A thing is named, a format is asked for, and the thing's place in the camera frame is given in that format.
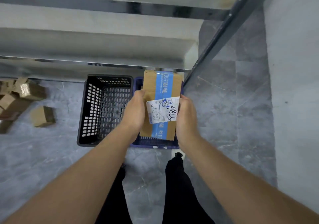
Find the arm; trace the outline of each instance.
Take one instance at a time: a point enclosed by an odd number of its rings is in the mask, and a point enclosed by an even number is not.
[[[203,139],[192,101],[181,96],[176,134],[210,190],[236,224],[319,223],[319,215],[237,165]]]
[[[5,223],[94,223],[144,122],[144,91],[136,91],[121,123]]]

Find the stack of boxes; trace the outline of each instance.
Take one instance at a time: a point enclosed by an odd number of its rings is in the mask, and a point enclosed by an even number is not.
[[[31,105],[33,101],[45,99],[45,88],[27,78],[0,81],[0,134],[8,131],[15,120]],[[35,127],[53,124],[53,110],[40,106],[31,112]]]

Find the label sticker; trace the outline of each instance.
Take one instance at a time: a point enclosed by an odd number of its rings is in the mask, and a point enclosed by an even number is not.
[[[176,121],[179,97],[151,100],[146,102],[150,124]]]

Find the forearm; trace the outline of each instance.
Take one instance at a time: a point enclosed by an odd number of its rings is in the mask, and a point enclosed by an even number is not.
[[[120,124],[6,223],[94,223],[134,136]]]
[[[183,150],[234,223],[318,223],[318,215],[237,165],[201,137]]]

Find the hand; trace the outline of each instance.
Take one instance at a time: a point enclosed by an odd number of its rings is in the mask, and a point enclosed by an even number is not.
[[[187,143],[200,137],[197,129],[197,113],[193,101],[184,95],[179,99],[180,109],[176,119],[178,145],[183,150]]]
[[[121,125],[126,125],[129,129],[132,129],[133,134],[138,134],[142,128],[145,117],[145,107],[143,96],[145,90],[137,90],[134,96],[127,103],[124,111],[124,116],[121,121]]]

